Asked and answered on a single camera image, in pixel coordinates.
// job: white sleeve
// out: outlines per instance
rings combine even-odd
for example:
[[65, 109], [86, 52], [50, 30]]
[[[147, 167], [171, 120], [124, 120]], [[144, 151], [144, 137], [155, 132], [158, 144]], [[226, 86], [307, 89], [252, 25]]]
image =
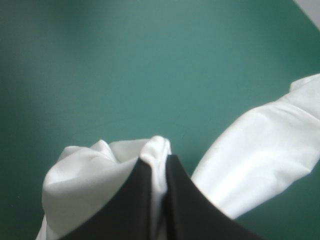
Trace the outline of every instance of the white sleeve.
[[192, 180], [234, 219], [283, 192], [320, 158], [320, 74], [240, 116], [212, 144]]

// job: white cloth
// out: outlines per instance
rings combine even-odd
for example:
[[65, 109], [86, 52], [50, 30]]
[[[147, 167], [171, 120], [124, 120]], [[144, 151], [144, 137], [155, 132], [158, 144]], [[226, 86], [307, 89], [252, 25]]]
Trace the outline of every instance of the white cloth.
[[152, 169], [151, 230], [157, 234], [168, 154], [170, 143], [160, 136], [66, 147], [43, 182], [45, 216], [36, 240], [61, 238], [98, 212], [123, 185], [139, 155]]
[[[165, 240], [161, 200], [169, 154], [170, 142], [160, 136], [66, 147], [43, 183], [45, 216], [36, 240], [56, 240], [99, 211], [138, 156], [152, 169], [151, 234]], [[209, 148], [191, 179], [234, 219], [310, 173], [319, 158], [320, 74], [293, 82], [287, 95], [238, 118]]]
[[310, 173], [320, 158], [320, 74], [249, 110], [212, 144], [192, 180], [232, 219]]

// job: white garment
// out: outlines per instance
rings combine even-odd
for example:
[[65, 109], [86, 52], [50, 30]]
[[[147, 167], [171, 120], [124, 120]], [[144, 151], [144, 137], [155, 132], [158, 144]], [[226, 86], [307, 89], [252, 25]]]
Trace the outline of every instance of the white garment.
[[[36, 240], [58, 239], [99, 211], [138, 156], [152, 169], [151, 231], [157, 235], [169, 154], [170, 143], [160, 136], [66, 147], [43, 183], [45, 216]], [[319, 158], [320, 74], [293, 82], [287, 95], [238, 118], [209, 148], [191, 179], [234, 219], [310, 173]]]
[[45, 216], [36, 240], [59, 239], [98, 212], [123, 185], [139, 155], [152, 169], [151, 230], [157, 234], [168, 154], [170, 143], [160, 136], [66, 147], [43, 182]]
[[232, 219], [283, 192], [320, 158], [320, 74], [239, 117], [212, 144], [192, 180]]

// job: green wall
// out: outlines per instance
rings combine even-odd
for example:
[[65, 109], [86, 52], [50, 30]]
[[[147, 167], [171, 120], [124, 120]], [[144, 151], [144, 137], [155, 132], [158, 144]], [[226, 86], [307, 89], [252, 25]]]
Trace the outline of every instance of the green wall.
[[[320, 72], [320, 32], [291, 0], [0, 2], [0, 239], [33, 240], [65, 146], [169, 138], [191, 174], [239, 115]], [[320, 239], [320, 166], [238, 221]]]

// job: green surface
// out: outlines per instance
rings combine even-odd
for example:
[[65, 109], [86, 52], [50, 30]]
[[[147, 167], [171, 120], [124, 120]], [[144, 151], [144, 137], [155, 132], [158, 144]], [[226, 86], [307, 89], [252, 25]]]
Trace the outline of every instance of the green surface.
[[[33, 240], [65, 146], [162, 135], [192, 173], [248, 109], [320, 72], [320, 33], [291, 0], [0, 2], [0, 240]], [[320, 239], [320, 166], [238, 220]]]

